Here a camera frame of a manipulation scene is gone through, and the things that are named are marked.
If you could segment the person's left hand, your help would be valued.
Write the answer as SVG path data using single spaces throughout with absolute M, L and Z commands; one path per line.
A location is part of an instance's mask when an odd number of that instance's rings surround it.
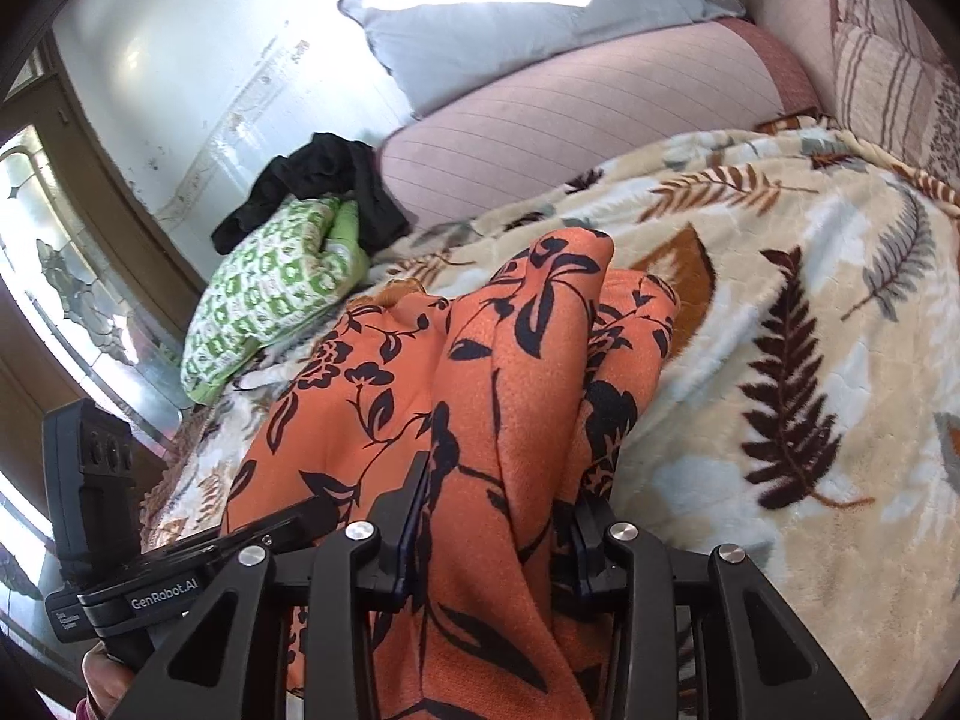
M 76 706 L 76 720 L 107 720 L 132 686 L 135 673 L 107 653 L 103 642 L 83 656 L 86 695 Z

